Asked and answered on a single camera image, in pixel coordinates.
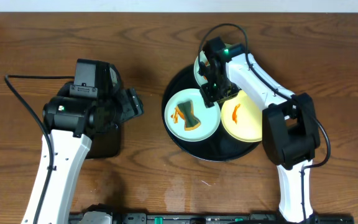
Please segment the light blue plate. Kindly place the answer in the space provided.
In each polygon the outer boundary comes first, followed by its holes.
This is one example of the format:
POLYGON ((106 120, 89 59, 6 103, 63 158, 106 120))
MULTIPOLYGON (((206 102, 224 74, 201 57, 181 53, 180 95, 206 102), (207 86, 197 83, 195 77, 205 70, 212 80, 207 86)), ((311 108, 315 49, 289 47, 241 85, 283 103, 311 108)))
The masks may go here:
POLYGON ((201 47, 194 64, 194 74, 199 86, 208 84, 214 90, 232 86, 226 71, 230 48, 231 44, 212 40, 201 47))
POLYGON ((217 103, 206 107, 199 89, 189 88, 169 98, 163 118, 169 132, 175 137, 196 142, 207 139, 217 130, 221 110, 217 103))

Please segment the light blue plate back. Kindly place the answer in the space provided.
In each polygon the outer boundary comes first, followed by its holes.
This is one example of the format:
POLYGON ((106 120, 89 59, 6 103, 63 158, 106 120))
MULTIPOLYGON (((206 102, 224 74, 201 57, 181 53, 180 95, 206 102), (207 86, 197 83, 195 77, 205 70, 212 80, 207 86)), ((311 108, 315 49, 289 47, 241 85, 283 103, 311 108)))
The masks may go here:
POLYGON ((230 48, 231 44, 212 40, 201 47, 194 64, 194 74, 199 86, 208 84, 214 90, 232 86, 226 71, 230 48))

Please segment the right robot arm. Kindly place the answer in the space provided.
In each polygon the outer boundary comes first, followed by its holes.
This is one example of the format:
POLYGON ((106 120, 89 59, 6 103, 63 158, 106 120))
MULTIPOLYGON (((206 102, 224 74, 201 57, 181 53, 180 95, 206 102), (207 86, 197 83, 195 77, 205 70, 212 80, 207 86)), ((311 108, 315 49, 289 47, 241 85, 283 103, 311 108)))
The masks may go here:
POLYGON ((200 47, 196 66, 206 79, 200 92, 206 107, 233 99, 243 90, 262 113, 262 144, 277 166, 279 211, 290 223, 306 223, 313 215, 309 169, 320 145, 314 104, 309 95, 295 95, 267 75, 243 44, 227 46, 217 37, 200 47))

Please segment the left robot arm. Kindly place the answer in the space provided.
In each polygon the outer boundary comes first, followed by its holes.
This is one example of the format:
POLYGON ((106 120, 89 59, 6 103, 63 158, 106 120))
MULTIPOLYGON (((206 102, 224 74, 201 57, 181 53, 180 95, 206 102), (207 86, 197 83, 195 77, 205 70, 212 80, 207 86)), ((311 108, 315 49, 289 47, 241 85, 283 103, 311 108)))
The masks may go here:
POLYGON ((122 87, 113 64, 77 60, 74 79, 42 110, 46 134, 23 223, 68 223, 84 161, 118 155, 121 124, 143 113, 137 93, 122 87))

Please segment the light blue plate front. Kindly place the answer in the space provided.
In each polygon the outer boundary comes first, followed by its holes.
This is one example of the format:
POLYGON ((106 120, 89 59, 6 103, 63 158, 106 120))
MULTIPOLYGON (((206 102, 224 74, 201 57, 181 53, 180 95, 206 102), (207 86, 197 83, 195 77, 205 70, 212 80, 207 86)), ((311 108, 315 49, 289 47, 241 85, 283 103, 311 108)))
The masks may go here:
POLYGON ((169 98, 163 118, 169 132, 175 137, 196 142, 207 139, 217 130, 221 110, 217 103, 206 107, 199 89, 189 88, 169 98))

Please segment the orange green sponge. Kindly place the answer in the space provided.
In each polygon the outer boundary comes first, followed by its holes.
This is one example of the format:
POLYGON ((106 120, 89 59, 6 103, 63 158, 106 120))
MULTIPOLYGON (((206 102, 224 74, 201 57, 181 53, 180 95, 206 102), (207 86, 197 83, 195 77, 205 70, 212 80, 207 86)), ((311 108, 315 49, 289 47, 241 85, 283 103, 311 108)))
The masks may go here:
POLYGON ((179 103, 175 109, 185 122, 185 131, 192 131, 201 125, 201 121, 194 115, 192 101, 179 103))

